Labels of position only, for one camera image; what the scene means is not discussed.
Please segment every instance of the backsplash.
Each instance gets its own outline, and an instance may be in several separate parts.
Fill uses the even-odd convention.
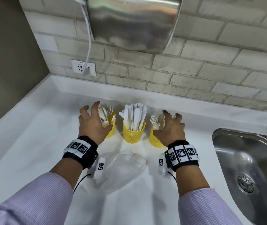
[[[267,110],[267,0],[184,0],[170,45],[152,55],[93,41],[73,0],[19,0],[51,73]]]

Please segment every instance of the wall socket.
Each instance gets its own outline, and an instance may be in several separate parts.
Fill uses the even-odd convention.
[[[85,65],[84,61],[72,60],[71,59],[71,64],[72,64],[73,72],[83,75],[83,66]],[[96,68],[95,68],[95,64],[94,63],[88,62],[87,67],[85,69],[85,74],[86,75],[96,76]]]

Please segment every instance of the black cable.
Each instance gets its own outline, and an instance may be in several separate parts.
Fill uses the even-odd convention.
[[[175,181],[176,181],[176,178],[174,177],[174,175],[170,172],[170,171],[168,171],[167,172],[168,174],[171,174],[172,175],[172,177],[175,179]]]
[[[85,178],[85,177],[87,177],[87,176],[90,176],[91,174],[87,174],[86,176],[84,176],[80,181],[79,181],[79,183]],[[73,190],[73,193],[75,192],[75,190],[76,190],[76,188],[77,188],[77,186],[79,185],[79,183],[76,185],[76,187],[74,188],[74,190]]]

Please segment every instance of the stainless steel hand dryer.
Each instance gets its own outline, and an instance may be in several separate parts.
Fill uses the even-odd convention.
[[[87,0],[95,41],[162,53],[173,36],[182,0]]]

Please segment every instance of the hand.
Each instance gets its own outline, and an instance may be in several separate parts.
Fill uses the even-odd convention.
[[[153,135],[166,147],[176,140],[186,140],[186,134],[184,133],[185,125],[181,123],[182,116],[176,113],[176,118],[173,121],[168,111],[163,110],[163,113],[165,115],[165,127],[163,130],[154,130]]]
[[[91,116],[88,114],[87,110],[89,106],[84,106],[81,108],[79,120],[79,134],[78,136],[88,136],[93,140],[97,145],[100,145],[109,134],[113,128],[113,124],[108,125],[103,128],[101,125],[100,117],[98,114],[98,102],[94,102],[91,109]]]

